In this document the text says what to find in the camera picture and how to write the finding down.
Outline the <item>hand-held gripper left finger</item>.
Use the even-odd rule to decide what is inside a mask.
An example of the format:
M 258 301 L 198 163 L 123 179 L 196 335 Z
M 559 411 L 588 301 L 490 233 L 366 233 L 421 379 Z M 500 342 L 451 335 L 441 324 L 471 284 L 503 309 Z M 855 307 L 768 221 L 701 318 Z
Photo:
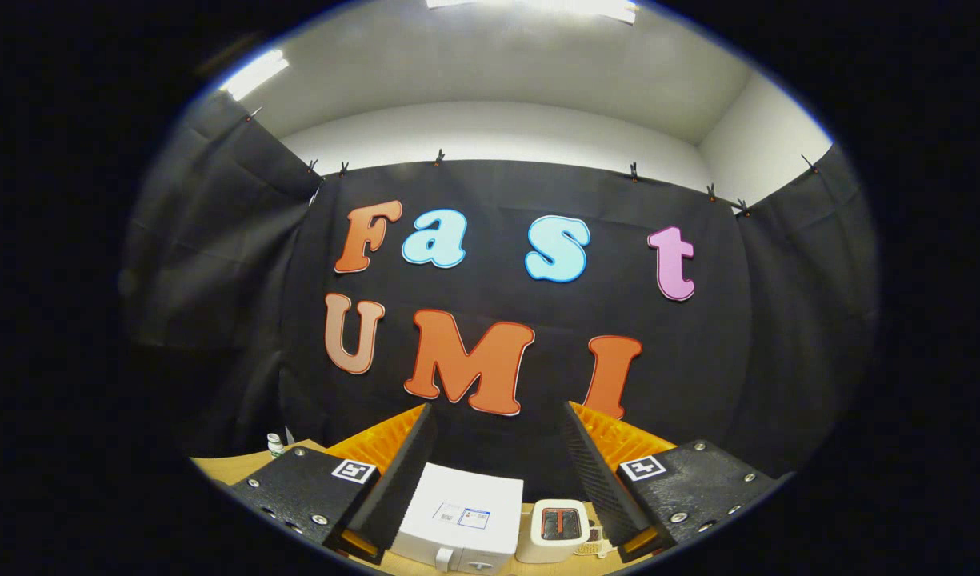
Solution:
M 228 495 L 311 546 L 380 564 L 438 435 L 428 402 L 324 450 L 289 448 Z

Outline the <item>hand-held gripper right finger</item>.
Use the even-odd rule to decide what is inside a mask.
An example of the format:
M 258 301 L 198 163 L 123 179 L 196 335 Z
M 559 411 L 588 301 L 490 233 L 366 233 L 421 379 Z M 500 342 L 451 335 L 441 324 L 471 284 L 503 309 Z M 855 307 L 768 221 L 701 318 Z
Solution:
M 577 402 L 562 406 L 567 454 L 624 562 L 692 546 L 782 488 L 710 440 L 675 445 Z

